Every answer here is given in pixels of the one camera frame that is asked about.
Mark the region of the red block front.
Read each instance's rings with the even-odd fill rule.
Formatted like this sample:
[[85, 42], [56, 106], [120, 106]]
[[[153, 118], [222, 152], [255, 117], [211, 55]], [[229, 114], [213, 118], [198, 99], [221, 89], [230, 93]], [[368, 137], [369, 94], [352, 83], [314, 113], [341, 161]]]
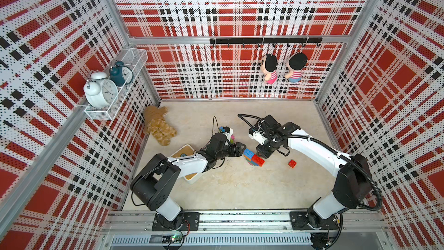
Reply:
[[257, 155], [253, 155], [253, 157], [251, 158], [251, 162], [256, 166], [262, 167], [263, 164], [265, 163], [265, 160], [262, 159], [261, 157], [258, 157]]

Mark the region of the small red block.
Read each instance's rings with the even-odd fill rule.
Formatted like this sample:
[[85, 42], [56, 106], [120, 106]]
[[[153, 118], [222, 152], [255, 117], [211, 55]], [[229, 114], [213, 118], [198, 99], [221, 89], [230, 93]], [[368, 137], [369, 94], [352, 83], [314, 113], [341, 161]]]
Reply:
[[295, 162], [294, 160], [290, 160], [289, 164], [288, 164], [291, 168], [294, 168], [297, 165], [297, 162]]

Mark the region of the light blue block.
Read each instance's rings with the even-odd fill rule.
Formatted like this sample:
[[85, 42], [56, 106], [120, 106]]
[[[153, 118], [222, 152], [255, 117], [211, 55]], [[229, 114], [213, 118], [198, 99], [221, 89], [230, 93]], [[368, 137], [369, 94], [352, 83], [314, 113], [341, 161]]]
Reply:
[[253, 158], [253, 156], [254, 156], [254, 152], [252, 152], [251, 150], [249, 150], [249, 149], [245, 149], [244, 150], [244, 152], [243, 152], [243, 156], [246, 158], [246, 159], [252, 159]]

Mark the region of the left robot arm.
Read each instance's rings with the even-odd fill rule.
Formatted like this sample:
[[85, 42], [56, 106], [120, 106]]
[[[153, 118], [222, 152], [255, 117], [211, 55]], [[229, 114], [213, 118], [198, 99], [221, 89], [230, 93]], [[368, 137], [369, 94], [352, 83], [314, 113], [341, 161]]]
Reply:
[[193, 156], [179, 159], [167, 158], [161, 153], [152, 157], [147, 165], [133, 179], [130, 190], [149, 210], [155, 211], [158, 222], [169, 230], [180, 230], [185, 220], [184, 209], [172, 198], [170, 193], [179, 178], [205, 173], [214, 168], [217, 161], [227, 157], [241, 157], [246, 145], [232, 143], [222, 133], [214, 134], [209, 142]]

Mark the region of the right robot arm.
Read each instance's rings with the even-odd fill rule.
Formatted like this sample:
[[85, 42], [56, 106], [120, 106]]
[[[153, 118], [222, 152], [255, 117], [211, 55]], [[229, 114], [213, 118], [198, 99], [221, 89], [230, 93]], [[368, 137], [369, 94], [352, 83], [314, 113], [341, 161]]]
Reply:
[[316, 200], [308, 209], [302, 224], [320, 230], [335, 215], [356, 208], [379, 211], [383, 196], [373, 180], [367, 159], [359, 154], [349, 155], [328, 146], [309, 135], [293, 122], [284, 125], [273, 116], [253, 116], [254, 124], [248, 123], [249, 137], [258, 142], [256, 152], [269, 158], [280, 148], [301, 152], [322, 166], [334, 178], [331, 192]]

